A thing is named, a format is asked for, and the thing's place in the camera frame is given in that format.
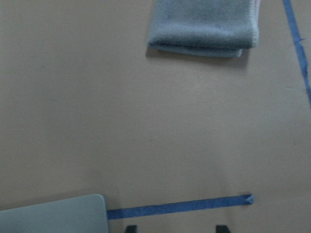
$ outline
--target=beige tabletop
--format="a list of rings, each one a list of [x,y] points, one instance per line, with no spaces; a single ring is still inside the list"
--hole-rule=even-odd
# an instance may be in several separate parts
[[[310,0],[293,1],[311,58]],[[146,48],[153,0],[0,0],[0,210],[100,193],[109,209],[252,193],[252,206],[112,220],[111,233],[309,233],[311,109],[282,1],[259,46]]]

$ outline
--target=black object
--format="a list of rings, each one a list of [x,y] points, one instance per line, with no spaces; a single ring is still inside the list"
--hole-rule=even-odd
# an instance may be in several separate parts
[[[231,231],[226,225],[217,225],[216,233],[231,233]]]
[[[125,229],[125,233],[137,233],[137,225],[127,226]]]

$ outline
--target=blue tape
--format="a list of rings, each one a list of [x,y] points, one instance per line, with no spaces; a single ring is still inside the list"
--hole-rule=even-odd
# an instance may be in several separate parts
[[[237,205],[250,205],[254,202],[253,195],[242,195],[226,198],[215,198],[206,200],[192,200],[178,203],[170,203],[163,205],[149,205],[134,208],[125,208],[118,210],[108,210],[108,220],[127,218],[127,217],[140,217],[149,215],[162,215],[176,212],[214,209],[220,207],[229,207]]]
[[[309,98],[309,104],[311,107],[311,88],[310,88],[309,79],[308,79],[308,61],[307,61],[303,46],[300,43],[303,39],[300,37],[300,33],[299,33],[299,29],[298,29],[297,22],[295,19],[295,14],[293,11],[291,0],[283,0],[283,4],[284,4],[285,12],[287,15],[288,24],[292,32],[292,36],[293,36],[293,40],[294,40],[294,44],[296,48],[296,53],[297,53],[299,64],[300,64],[301,73],[304,78],[306,91],[307,91],[307,95]]]

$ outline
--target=gray-blue folded cloth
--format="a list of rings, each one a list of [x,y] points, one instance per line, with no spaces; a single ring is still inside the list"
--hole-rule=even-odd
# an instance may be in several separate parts
[[[260,0],[157,0],[148,46],[209,57],[239,57],[258,43]]]

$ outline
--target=folded towel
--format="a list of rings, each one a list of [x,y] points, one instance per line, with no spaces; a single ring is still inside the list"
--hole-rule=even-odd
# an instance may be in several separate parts
[[[157,0],[148,46],[209,57],[239,57],[258,43],[260,0]]]

